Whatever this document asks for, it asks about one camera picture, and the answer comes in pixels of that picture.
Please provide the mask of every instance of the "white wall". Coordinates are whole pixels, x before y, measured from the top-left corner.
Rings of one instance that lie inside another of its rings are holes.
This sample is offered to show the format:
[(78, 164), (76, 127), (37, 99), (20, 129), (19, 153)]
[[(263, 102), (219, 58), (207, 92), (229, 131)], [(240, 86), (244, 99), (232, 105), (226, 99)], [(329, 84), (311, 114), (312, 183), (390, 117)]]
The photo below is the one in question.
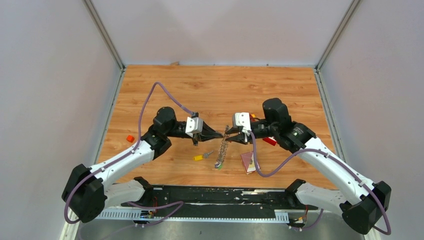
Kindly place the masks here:
[(0, 2), (0, 239), (58, 239), (119, 70), (81, 0)]
[(314, 65), (351, 0), (93, 0), (125, 64)]
[(424, 1), (364, 0), (322, 70), (348, 163), (392, 188), (384, 240), (422, 239), (423, 43)]

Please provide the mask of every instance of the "wooden tabletop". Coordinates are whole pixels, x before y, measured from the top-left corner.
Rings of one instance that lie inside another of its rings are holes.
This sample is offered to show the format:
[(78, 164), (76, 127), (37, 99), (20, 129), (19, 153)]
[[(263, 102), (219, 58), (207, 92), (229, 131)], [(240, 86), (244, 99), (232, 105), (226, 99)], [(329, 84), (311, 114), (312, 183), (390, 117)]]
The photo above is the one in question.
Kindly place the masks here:
[[(137, 122), (143, 102), (152, 84), (162, 82), (171, 94), (213, 129), (223, 132), (232, 125), (236, 112), (249, 112), (263, 118), (262, 103), (280, 98), (288, 106), (293, 121), (303, 123), (333, 149), (320, 94), (311, 68), (299, 67), (239, 67), (185, 65), (130, 65), (104, 139), (99, 162), (103, 162), (132, 144), (128, 135), (137, 137)], [(142, 134), (153, 123), (159, 108), (175, 110), (177, 120), (188, 114), (170, 100), (157, 86), (147, 104), (141, 124)], [(298, 157), (292, 159), (277, 174), (263, 178), (256, 172), (246, 174), (240, 154), (252, 151), (252, 145), (228, 144), (222, 169), (215, 169), (221, 139), (200, 142), (193, 146), (190, 139), (171, 138), (172, 146), (152, 162), (137, 167), (119, 182), (142, 176), (151, 184), (215, 187), (286, 188), (295, 179), (334, 189), (321, 173)], [(258, 162), (264, 173), (274, 170), (290, 152), (257, 141)], [(193, 161), (193, 157), (214, 150), (209, 158)]]

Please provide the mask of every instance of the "perforated metal strip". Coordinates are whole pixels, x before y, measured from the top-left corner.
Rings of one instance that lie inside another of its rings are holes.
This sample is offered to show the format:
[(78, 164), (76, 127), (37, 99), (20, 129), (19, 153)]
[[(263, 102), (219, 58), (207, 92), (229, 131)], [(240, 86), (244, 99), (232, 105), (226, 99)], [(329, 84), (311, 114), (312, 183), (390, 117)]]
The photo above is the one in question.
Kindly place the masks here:
[[(124, 209), (124, 208), (109, 208), (103, 210), (96, 219), (110, 219), (110, 220), (148, 220), (158, 221), (162, 217), (155, 216), (154, 218), (145, 217), (144, 210), (140, 209)], [(289, 222), (289, 215), (287, 212), (279, 210), (275, 211), (275, 218), (217, 218), (217, 217), (170, 217), (166, 221), (180, 221), (180, 222), (221, 222), (221, 223), (281, 223), (286, 224)]]

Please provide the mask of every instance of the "red object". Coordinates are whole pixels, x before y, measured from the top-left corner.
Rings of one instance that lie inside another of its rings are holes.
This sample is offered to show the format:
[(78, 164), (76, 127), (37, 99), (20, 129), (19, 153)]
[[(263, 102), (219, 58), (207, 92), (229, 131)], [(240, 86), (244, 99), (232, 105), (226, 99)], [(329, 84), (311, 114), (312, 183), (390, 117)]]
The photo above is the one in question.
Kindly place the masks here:
[(275, 146), (277, 144), (277, 141), (273, 137), (265, 137), (265, 138), (262, 138), (262, 140), (271, 144), (272, 146)]
[(128, 135), (128, 136), (126, 137), (126, 140), (127, 140), (128, 142), (130, 142), (130, 143), (133, 143), (133, 142), (134, 142), (134, 140), (135, 140), (135, 138), (134, 138), (133, 136), (131, 136), (131, 135)]

